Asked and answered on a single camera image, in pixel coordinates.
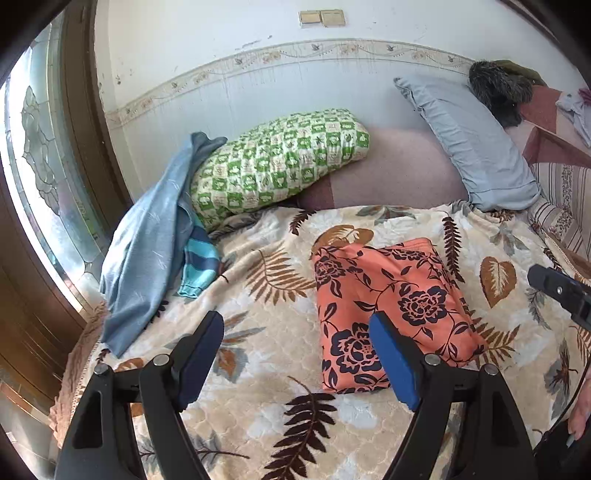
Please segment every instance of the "light switch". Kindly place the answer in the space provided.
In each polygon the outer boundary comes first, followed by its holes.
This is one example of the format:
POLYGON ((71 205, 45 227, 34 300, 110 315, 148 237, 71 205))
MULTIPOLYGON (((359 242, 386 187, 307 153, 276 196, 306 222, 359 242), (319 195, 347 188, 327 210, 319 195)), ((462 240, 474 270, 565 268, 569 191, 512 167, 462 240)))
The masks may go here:
POLYGON ((306 10, 300 12, 300 22, 302 25, 321 23, 319 10, 306 10))
POLYGON ((342 10, 321 10, 320 17, 325 27, 345 26, 345 14, 342 10))

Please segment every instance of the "light blue pillow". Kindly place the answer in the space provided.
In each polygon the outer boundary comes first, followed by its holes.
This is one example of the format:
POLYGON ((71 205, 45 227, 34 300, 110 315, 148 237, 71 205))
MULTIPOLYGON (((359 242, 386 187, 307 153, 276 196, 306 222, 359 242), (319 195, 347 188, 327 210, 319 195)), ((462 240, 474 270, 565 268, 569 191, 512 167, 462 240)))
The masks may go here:
POLYGON ((471 203, 483 212, 524 210, 535 203, 540 188, 527 162, 466 84, 422 75, 394 83, 439 139, 471 203))

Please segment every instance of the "green checkered pillow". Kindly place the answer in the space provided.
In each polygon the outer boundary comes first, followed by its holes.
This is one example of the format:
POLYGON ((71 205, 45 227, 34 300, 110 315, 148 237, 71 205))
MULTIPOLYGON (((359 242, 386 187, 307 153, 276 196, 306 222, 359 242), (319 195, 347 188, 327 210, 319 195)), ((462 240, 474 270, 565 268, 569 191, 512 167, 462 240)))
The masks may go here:
POLYGON ((368 150, 369 134, 348 110, 278 118, 207 159, 191 183, 193 207, 209 232, 231 215, 300 193, 368 150))

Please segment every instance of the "orange floral cloth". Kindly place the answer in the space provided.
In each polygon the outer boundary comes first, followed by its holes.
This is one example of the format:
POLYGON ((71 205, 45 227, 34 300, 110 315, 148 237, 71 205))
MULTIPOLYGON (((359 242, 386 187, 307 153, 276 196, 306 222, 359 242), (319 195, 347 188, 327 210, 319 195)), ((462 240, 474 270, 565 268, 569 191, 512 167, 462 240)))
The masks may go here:
POLYGON ((379 249, 321 247, 313 261, 325 390, 389 387, 368 332, 369 318, 379 310, 423 353, 436 353, 454 367, 484 351, 462 292, 429 239, 379 249))

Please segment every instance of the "white wall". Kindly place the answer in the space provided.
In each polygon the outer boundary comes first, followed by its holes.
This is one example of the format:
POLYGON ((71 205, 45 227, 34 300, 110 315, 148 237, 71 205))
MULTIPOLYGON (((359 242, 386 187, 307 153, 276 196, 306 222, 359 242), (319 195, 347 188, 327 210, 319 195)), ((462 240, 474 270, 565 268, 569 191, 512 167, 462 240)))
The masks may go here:
POLYGON ((109 4, 111 68, 121 107, 165 81, 241 50, 319 38, 416 43, 471 59, 511 59, 550 85, 573 90, 578 71, 533 26, 498 0, 99 0, 109 4), (300 10, 341 8, 347 26, 301 28, 300 10))
MULTIPOLYGON (((537 70, 551 87, 584 85, 541 33, 497 0, 99 0, 95 36, 106 112, 211 61, 331 38, 402 41, 471 59, 510 59, 537 70), (333 8, 344 10, 346 27, 300 27, 300 10, 333 8)), ((428 129, 392 84, 396 74, 415 68, 405 65, 313 61, 224 78, 177 96, 110 128, 125 182, 139 198, 193 131, 232 139, 293 111, 342 106, 369 127, 428 129)))

